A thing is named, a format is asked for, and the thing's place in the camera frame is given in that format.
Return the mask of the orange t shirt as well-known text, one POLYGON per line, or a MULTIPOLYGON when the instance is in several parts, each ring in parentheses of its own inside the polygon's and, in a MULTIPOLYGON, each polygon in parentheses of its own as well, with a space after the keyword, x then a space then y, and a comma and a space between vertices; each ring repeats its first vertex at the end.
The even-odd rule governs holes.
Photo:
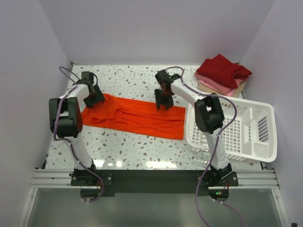
POLYGON ((104 94, 105 101, 86 107, 82 113, 84 125, 137 133, 171 140, 184 138, 184 107, 174 106, 168 110, 141 100, 121 98, 104 94))

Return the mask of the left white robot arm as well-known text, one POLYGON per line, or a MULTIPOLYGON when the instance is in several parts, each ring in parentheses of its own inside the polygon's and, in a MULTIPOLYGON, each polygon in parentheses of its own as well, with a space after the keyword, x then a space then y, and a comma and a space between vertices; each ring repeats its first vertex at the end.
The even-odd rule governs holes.
POLYGON ((70 175, 73 186, 99 186, 103 180, 97 175, 96 166, 88 154, 81 135, 83 120, 80 104, 93 108, 105 101, 93 72, 83 71, 77 81, 72 81, 70 91, 49 100, 50 129, 55 141, 63 141, 73 158, 74 171, 70 175))

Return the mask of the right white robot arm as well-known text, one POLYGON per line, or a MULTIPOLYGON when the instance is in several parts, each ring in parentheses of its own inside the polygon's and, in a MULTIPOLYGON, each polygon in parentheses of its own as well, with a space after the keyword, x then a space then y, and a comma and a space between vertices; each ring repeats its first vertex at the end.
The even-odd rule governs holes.
POLYGON ((169 75, 166 70, 160 70, 155 78, 160 86, 155 89, 155 102, 157 110, 162 106, 165 110, 173 107, 173 95, 178 95, 194 108, 195 124, 204 133, 211 160, 208 164, 210 170, 202 174, 201 179, 208 181, 209 186, 219 186, 227 181, 232 173, 231 164, 226 157, 225 147, 220 137, 224 130, 224 114, 216 94, 202 94, 184 83, 181 75, 169 75))

